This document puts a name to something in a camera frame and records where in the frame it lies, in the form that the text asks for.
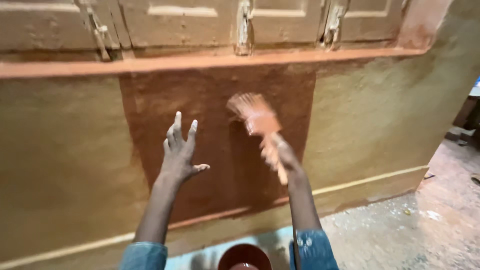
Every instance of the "concrete floor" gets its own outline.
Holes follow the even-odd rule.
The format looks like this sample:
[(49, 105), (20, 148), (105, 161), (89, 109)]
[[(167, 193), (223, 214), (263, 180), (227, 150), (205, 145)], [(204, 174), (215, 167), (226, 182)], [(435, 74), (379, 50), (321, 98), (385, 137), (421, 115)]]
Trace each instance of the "concrete floor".
[[(480, 269), (480, 185), (470, 178), (480, 153), (444, 141), (429, 172), (415, 193), (321, 219), (340, 269)], [(170, 258), (167, 269), (213, 270), (230, 246), (251, 243), (287, 270), (291, 239), (287, 227)]]

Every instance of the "finger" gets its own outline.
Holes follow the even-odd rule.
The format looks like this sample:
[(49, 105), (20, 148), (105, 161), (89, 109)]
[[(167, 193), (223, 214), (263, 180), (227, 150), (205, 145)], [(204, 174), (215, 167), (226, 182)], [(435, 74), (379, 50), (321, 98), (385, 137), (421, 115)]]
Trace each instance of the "finger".
[(197, 134), (198, 121), (193, 120), (190, 130), (188, 131), (187, 146), (191, 150), (195, 148), (195, 135)]
[(183, 140), (181, 137), (181, 112), (179, 111), (175, 115), (175, 122), (173, 123), (173, 136), (177, 142)]
[(170, 144), (170, 147), (174, 146), (175, 144), (175, 137), (173, 136), (173, 125), (167, 131), (167, 140)]
[(208, 170), (210, 168), (210, 165), (208, 164), (200, 164), (200, 165), (195, 165), (193, 167), (193, 172), (192, 172), (192, 175), (196, 175), (200, 172), (203, 172), (205, 170)]
[(163, 151), (165, 155), (170, 153), (170, 146), (168, 146), (168, 139), (165, 139), (165, 141), (163, 141)]

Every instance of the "wall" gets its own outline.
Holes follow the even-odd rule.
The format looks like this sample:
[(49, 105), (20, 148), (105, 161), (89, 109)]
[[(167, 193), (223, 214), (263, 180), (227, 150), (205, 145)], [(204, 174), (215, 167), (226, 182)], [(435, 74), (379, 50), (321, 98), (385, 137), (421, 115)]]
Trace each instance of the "wall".
[[(264, 67), (274, 79), (284, 76), (282, 72), (316, 74), (303, 162), (320, 214), (397, 196), (418, 186), (480, 74), (480, 37), (473, 34), (480, 32), (478, 14), (480, 3), (454, 1), (437, 41), (421, 56)], [(230, 70), (217, 69), (227, 74)], [(213, 71), (198, 69), (200, 76), (209, 79)], [(183, 70), (175, 72), (185, 74)], [(247, 85), (243, 80), (215, 81), (210, 91)], [(157, 91), (164, 91), (161, 82), (157, 85)], [(134, 143), (121, 108), (123, 90), (115, 77), (1, 83), (0, 123), (5, 132), (0, 142), (2, 149), (9, 149), (0, 154), (5, 164), (0, 180), (2, 260), (135, 229), (147, 184), (142, 165), (132, 159)], [(289, 86), (288, 91), (296, 89)], [(207, 142), (204, 138), (197, 145)], [(222, 151), (213, 148), (210, 155), (221, 156)], [(116, 194), (126, 194), (121, 203), (116, 202)], [(96, 199), (85, 199), (90, 196)], [(43, 205), (48, 201), (45, 198), (64, 199)], [(94, 222), (84, 226), (92, 216)], [(174, 255), (289, 222), (288, 205), (283, 205), (236, 219), (170, 230), (167, 241)], [(35, 244), (28, 248), (32, 239)], [(114, 265), (121, 248), (112, 246), (111, 252)], [(95, 261), (89, 254), (65, 257), (57, 266), (73, 269), (70, 266), (76, 261), (81, 269), (79, 258), (85, 264)], [(36, 269), (48, 269), (48, 265), (39, 263)]]

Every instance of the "orange ledge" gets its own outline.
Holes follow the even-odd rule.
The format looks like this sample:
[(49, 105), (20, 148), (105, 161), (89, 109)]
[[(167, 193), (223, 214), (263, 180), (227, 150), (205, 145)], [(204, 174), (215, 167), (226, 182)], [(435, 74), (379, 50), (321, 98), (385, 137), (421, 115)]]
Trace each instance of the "orange ledge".
[(283, 52), (249, 57), (196, 56), (131, 59), (115, 62), (28, 62), (0, 63), (0, 79), (65, 77), (161, 70), (182, 70), (220, 66), (247, 66), (259, 64), (305, 63), (341, 61), (387, 56), (413, 56), (424, 54), (426, 49), (350, 49), (340, 51)]

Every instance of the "paint bowl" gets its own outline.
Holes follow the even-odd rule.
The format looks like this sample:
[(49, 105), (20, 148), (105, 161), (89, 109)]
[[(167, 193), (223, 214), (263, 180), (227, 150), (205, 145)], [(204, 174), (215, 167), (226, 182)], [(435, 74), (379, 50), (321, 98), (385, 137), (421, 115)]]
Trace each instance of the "paint bowl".
[(218, 270), (272, 270), (268, 256), (250, 244), (234, 245), (218, 263)]

